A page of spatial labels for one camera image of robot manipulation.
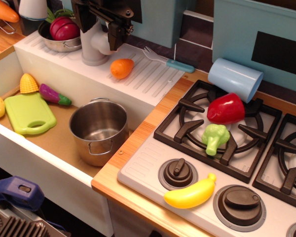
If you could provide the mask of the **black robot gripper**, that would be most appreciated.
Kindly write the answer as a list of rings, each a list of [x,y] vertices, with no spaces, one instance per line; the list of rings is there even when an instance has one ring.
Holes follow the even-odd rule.
[[[117,51],[133,31],[133,10],[125,0],[73,0],[72,9],[83,33],[90,30],[97,19],[109,24],[108,40],[111,51]]]

